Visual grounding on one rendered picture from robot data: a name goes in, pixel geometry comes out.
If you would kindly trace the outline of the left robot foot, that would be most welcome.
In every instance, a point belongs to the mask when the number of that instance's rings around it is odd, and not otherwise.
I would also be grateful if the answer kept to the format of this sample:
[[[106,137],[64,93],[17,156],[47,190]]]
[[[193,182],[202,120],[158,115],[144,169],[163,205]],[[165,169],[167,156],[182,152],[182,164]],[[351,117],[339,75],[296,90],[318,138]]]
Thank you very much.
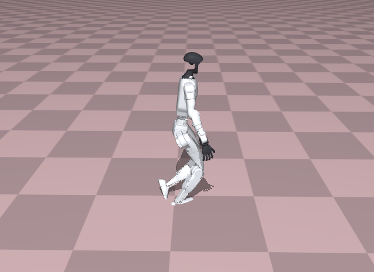
[[[165,200],[168,198],[168,190],[166,187],[166,181],[164,179],[158,179],[158,182],[161,187],[162,195],[164,196]]]

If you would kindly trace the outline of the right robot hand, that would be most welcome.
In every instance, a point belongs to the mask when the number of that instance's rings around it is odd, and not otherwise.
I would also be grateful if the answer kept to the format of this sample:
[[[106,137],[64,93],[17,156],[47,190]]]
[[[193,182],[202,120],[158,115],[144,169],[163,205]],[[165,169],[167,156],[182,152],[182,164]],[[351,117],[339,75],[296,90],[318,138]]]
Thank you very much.
[[[213,151],[213,153],[215,153],[215,150],[208,144],[209,143],[208,140],[204,144],[201,142],[201,139],[199,139],[199,142],[200,142],[200,145],[202,146],[202,154],[203,154],[203,160],[202,161],[207,161],[207,160],[210,160],[211,158],[213,158],[212,151]],[[211,154],[211,158],[210,158],[210,154]],[[206,155],[206,160],[205,160],[205,155]],[[209,156],[209,159],[208,159],[207,155]]]

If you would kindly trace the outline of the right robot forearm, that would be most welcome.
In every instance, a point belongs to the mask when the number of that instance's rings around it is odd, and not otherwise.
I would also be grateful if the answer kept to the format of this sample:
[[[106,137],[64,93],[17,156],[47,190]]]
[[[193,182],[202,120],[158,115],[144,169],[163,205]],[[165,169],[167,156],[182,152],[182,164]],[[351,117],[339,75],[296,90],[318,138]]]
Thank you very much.
[[[195,128],[195,131],[197,131],[197,136],[201,139],[201,142],[204,144],[207,142],[206,138],[206,132],[203,130],[202,122],[200,120],[200,114],[198,111],[192,112],[192,126]]]

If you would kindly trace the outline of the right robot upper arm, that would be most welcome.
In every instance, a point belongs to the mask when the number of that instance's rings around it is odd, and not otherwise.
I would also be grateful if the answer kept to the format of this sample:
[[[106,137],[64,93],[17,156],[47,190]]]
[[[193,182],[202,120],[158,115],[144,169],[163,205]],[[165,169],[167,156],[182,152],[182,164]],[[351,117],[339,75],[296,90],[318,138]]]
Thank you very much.
[[[188,111],[188,117],[192,120],[192,112],[195,110],[195,86],[192,82],[185,83],[183,91],[186,97],[186,106]]]

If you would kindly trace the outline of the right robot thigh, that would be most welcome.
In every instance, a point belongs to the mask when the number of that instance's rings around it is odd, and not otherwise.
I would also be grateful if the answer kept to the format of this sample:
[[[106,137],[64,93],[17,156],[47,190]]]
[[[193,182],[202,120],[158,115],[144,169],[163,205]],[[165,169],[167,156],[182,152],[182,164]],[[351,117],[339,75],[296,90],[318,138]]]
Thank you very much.
[[[185,147],[187,154],[195,162],[195,165],[191,167],[191,174],[197,168],[201,168],[204,171],[203,155],[196,141],[188,133],[183,134],[182,131],[177,132],[176,137],[175,140],[178,146],[180,148]]]

